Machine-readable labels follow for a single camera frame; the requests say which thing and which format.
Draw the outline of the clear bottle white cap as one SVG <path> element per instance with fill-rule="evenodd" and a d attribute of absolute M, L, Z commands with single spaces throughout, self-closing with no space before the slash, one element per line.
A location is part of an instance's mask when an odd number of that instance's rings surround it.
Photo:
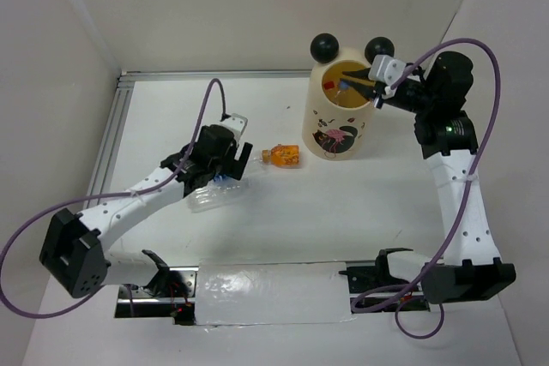
<path fill-rule="evenodd" d="M 192 213 L 203 213 L 218 207 L 228 206 L 244 198 L 250 188 L 248 180 L 223 178 L 208 183 L 186 197 Z"/>

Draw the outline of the orange juice bottle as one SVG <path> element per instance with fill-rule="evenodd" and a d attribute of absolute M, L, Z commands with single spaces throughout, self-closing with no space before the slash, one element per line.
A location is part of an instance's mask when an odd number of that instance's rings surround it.
<path fill-rule="evenodd" d="M 298 145 L 276 145 L 271 149 L 262 150 L 261 160 L 266 165 L 279 168 L 293 168 L 300 164 Z"/>

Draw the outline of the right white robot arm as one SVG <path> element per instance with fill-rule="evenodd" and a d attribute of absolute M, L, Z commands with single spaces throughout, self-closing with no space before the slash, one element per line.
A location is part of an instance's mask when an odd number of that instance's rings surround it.
<path fill-rule="evenodd" d="M 437 188 L 444 241 L 432 258 L 411 249 L 383 249 L 374 280 L 385 291 L 419 287 L 431 304 L 487 301 L 516 280 L 502 261 L 489 228 L 478 179 L 487 140 L 477 138 L 463 106 L 474 82 L 465 55 L 445 51 L 427 76 L 389 52 L 367 53 L 369 69 L 347 72 L 346 82 L 371 98 L 415 115 L 414 134 Z"/>

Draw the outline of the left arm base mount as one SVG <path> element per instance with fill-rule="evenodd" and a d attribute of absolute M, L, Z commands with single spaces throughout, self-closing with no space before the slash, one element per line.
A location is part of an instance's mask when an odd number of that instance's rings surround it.
<path fill-rule="evenodd" d="M 195 326 L 196 286 L 199 267 L 171 267 L 151 285 L 121 285 L 116 319 L 166 318 L 174 325 Z"/>

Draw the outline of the crushed bottle blue cap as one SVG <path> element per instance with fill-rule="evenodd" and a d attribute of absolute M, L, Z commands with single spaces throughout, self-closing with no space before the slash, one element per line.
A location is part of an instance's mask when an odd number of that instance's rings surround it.
<path fill-rule="evenodd" d="M 356 92 L 345 81 L 340 80 L 332 101 L 340 107 L 353 108 L 356 106 L 355 94 Z"/>

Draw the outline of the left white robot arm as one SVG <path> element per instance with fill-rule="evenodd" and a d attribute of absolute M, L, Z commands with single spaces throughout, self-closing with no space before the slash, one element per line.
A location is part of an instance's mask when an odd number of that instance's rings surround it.
<path fill-rule="evenodd" d="M 154 252 L 113 254 L 111 246 L 126 232 L 164 207 L 205 187 L 214 177 L 241 179 L 252 145 L 240 141 L 245 118 L 231 115 L 203 126 L 195 144 L 169 155 L 159 167 L 120 196 L 79 213 L 64 207 L 50 221 L 40 263 L 73 297 L 103 285 L 139 285 L 151 297 L 169 286 L 169 267 Z"/>

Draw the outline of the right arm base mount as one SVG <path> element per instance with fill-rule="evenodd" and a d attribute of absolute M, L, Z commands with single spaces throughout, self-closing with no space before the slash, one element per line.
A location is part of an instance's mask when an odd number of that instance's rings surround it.
<path fill-rule="evenodd" d="M 364 292 L 369 294 L 356 304 L 357 309 L 370 308 L 376 304 L 382 303 L 387 298 L 400 291 L 401 287 L 407 284 L 406 280 L 394 278 L 388 274 L 383 274 L 382 269 L 378 268 L 373 262 L 359 262 L 347 264 L 343 270 L 338 272 L 340 276 L 347 280 L 350 301 Z M 423 293 L 418 286 L 401 297 L 396 303 L 382 309 L 382 312 L 394 313 L 397 306 L 401 303 L 407 304 L 402 311 L 429 311 L 429 303 L 423 298 Z"/>

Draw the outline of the clear bottle red label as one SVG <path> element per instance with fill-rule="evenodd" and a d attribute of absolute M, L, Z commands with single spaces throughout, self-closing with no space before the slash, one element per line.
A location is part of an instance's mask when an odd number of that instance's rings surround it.
<path fill-rule="evenodd" d="M 330 90 L 330 89 L 333 89 L 334 87 L 335 87 L 335 84 L 332 81 L 327 81 L 323 84 L 323 88 L 325 90 Z"/>

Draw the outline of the clear bottle blue label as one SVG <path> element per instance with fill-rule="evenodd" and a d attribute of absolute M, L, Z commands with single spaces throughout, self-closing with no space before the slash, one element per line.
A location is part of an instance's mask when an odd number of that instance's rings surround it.
<path fill-rule="evenodd" d="M 253 155 L 244 168 L 243 176 L 239 180 L 229 177 L 228 175 L 218 174 L 208 183 L 207 188 L 247 189 L 259 177 L 264 177 L 267 174 L 267 171 L 267 166 L 258 156 Z"/>

